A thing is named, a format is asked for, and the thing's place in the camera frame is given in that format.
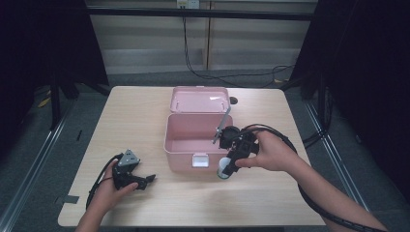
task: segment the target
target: black cable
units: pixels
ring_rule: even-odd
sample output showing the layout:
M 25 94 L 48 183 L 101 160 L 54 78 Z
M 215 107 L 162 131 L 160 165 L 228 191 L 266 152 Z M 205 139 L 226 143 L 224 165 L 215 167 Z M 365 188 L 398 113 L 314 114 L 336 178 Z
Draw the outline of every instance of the black cable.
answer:
M 298 86 L 302 83 L 302 78 L 294 78 L 294 79 L 289 79 L 289 81 L 287 81 L 285 84 L 283 84 L 282 86 L 279 87 L 279 89 L 283 92 L 285 92 L 286 90 Z
M 87 198 L 87 203 L 85 204 L 85 209 L 86 209 L 86 210 L 87 210 L 88 206 L 90 205 L 91 200 L 93 200 L 94 194 L 96 193 L 97 189 L 99 188 L 100 183 L 112 178 L 112 177 L 108 177 L 108 178 L 105 178 L 105 179 L 103 179 L 103 180 L 100 181 L 100 179 L 102 178 L 102 175 L 103 175 L 103 173 L 105 172 L 106 168 L 109 166 L 110 163 L 112 163 L 113 160 L 116 160 L 116 159 L 119 160 L 122 156 L 123 156 L 123 154 L 119 154 L 119 155 L 117 155 L 117 156 L 114 156 L 114 157 L 111 158 L 111 159 L 109 160 L 109 162 L 103 167 L 102 171 L 100 172 L 99 177 L 97 178 L 97 180 L 96 180 L 96 182 L 94 183 L 93 187 L 92 187 L 91 190 L 89 191 L 88 198 Z
M 332 114 L 333 114 L 333 104 L 334 100 L 332 98 L 332 95 L 330 91 L 327 89 L 326 90 L 326 115 L 325 115 L 325 125 L 322 126 L 322 129 L 320 131 L 314 133 L 310 137 L 303 139 L 304 143 L 309 143 L 308 145 L 305 146 L 305 149 L 311 147 L 313 144 L 315 144 L 317 141 L 319 141 L 321 138 L 323 138 L 329 131 L 329 128 L 331 126 L 332 122 Z
M 247 130 L 249 127 L 253 127 L 253 126 L 260 126 L 263 128 L 252 128 Z M 288 145 L 290 147 L 290 149 L 292 149 L 296 154 L 298 154 L 298 152 L 296 151 L 296 148 L 293 146 L 292 142 L 288 139 L 288 137 L 286 137 L 285 135 L 283 135 L 282 133 L 280 133 L 279 131 L 263 125 L 263 124 L 252 124 L 249 125 L 247 127 L 244 128 L 243 131 L 239 132 L 238 134 L 236 134 L 234 137 L 239 137 L 245 133 L 248 132 L 253 132 L 253 131 L 268 131 L 276 136 L 278 136 L 280 139 L 282 139 L 282 141 Z M 361 225 L 359 223 L 355 223 L 352 222 L 350 220 L 347 219 L 343 219 L 341 217 L 335 216 L 329 212 L 327 212 L 326 210 L 324 210 L 323 208 L 321 208 L 319 205 L 317 205 L 307 194 L 306 192 L 302 189 L 302 187 L 298 184 L 298 189 L 299 192 L 301 193 L 302 197 L 304 198 L 304 200 L 307 202 L 307 204 L 311 207 L 311 209 L 313 211 L 315 211 L 317 214 L 319 214 L 320 216 L 322 216 L 323 218 L 326 218 L 336 224 L 339 224 L 343 227 L 355 230 L 355 231 L 362 231 L 362 232 L 384 232 L 384 230 L 380 230 L 380 229 L 376 229 L 376 228 L 372 228 L 372 227 L 368 227 L 365 225 Z
M 194 75 L 196 75 L 199 78 L 202 79 L 207 79 L 207 80 L 214 80 L 217 79 L 221 82 L 224 82 L 226 84 L 229 85 L 233 85 L 235 87 L 239 87 L 239 88 L 248 88 L 248 86 L 241 86 L 235 83 L 232 83 L 230 81 L 224 80 L 224 78 L 227 77 L 238 77 L 238 76 L 263 76 L 263 75 L 272 75 L 272 80 L 270 80 L 267 84 L 263 85 L 263 86 L 259 86 L 259 87 L 253 87 L 253 88 L 266 88 L 269 85 L 271 85 L 272 83 L 275 82 L 275 73 L 280 73 L 283 72 L 287 69 L 291 69 L 293 68 L 295 65 L 290 65 L 290 66 L 276 66 L 274 68 L 272 68 L 271 72 L 264 72 L 264 73 L 250 73 L 250 74 L 229 74 L 229 75 L 220 75 L 220 76 L 213 76 L 213 75 L 208 75 L 208 74 L 200 74 L 197 73 L 191 66 L 190 64 L 190 56 L 189 56 L 189 50 L 188 50 L 188 39 L 187 39 L 187 20 L 185 17 L 183 17 L 183 24 L 184 24 L 184 51 L 185 51 L 185 60 L 186 60 L 186 64 L 188 69 L 190 70 L 191 73 L 193 73 Z

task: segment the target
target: human hand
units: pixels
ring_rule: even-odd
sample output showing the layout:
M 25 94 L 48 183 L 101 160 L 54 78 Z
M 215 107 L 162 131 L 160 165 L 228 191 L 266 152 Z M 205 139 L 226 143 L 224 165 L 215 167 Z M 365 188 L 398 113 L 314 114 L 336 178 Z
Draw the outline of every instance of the human hand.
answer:
M 115 159 L 106 168 L 100 186 L 88 207 L 89 209 L 91 208 L 105 214 L 114 208 L 124 196 L 133 192 L 138 187 L 138 183 L 131 183 L 124 188 L 117 190 L 114 186 L 114 180 L 112 179 L 112 167 L 117 161 L 118 160 Z
M 268 131 L 255 131 L 259 141 L 259 153 L 256 157 L 238 159 L 235 164 L 239 167 L 262 167 L 270 171 L 287 171 L 298 155 L 289 148 L 279 137 Z

